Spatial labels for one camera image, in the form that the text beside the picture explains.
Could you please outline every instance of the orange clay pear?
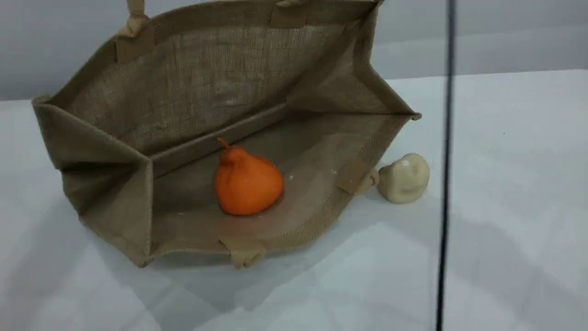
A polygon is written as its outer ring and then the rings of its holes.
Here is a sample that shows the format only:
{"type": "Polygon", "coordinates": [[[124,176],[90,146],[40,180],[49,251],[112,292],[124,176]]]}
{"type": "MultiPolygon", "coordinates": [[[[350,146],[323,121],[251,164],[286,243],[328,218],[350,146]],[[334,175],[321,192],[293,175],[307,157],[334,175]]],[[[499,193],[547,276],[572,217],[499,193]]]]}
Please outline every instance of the orange clay pear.
{"type": "Polygon", "coordinates": [[[280,171],[263,157],[247,153],[241,146],[225,146],[216,171],[215,190],[220,206],[229,214],[253,215],[269,208],[284,189],[280,171]]]}

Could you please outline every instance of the black pole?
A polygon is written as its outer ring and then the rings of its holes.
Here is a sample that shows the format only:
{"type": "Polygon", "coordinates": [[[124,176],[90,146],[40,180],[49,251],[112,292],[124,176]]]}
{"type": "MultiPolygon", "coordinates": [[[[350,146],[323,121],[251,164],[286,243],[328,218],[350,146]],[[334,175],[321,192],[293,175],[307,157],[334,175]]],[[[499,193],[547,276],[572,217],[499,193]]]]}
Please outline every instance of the black pole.
{"type": "Polygon", "coordinates": [[[443,308],[445,293],[445,264],[447,262],[447,240],[449,237],[449,209],[451,184],[451,155],[453,139],[453,76],[455,74],[456,0],[447,1],[447,51],[445,84],[445,144],[443,155],[443,212],[439,247],[439,272],[437,273],[437,322],[436,330],[443,331],[443,308]]]}

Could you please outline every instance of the burlap tote bag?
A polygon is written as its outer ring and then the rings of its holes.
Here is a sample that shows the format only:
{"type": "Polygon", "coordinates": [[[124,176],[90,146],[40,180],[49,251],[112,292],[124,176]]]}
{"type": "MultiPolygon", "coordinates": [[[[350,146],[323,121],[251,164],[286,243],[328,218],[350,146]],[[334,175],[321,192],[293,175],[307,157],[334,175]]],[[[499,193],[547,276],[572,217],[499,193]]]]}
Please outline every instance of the burlap tote bag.
{"type": "Polygon", "coordinates": [[[237,268],[321,235],[413,112],[369,64],[380,2],[210,2],[127,25],[33,101],[81,222],[137,266],[175,252],[237,268]],[[225,214],[218,136],[276,164],[285,192],[225,214]]]}

